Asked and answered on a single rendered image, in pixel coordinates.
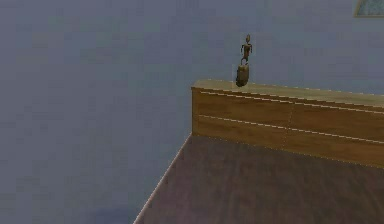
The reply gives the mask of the brown figure statue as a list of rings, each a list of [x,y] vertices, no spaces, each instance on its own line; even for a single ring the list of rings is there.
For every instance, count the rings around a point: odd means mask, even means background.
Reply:
[[[253,51],[253,46],[250,43],[251,35],[248,34],[245,39],[245,43],[241,46],[240,52],[242,53],[242,58],[240,64],[237,68],[236,76],[236,85],[238,87],[243,87],[248,83],[249,80],[249,56]]]

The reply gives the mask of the brown wooden chest of drawers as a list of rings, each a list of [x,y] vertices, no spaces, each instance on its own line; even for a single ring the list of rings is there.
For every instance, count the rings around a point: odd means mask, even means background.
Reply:
[[[198,80],[192,133],[384,168],[384,95]]]

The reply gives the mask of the framed wall picture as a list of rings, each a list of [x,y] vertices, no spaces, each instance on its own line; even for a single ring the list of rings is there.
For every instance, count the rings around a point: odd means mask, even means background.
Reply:
[[[356,18],[384,18],[384,0],[358,0]]]

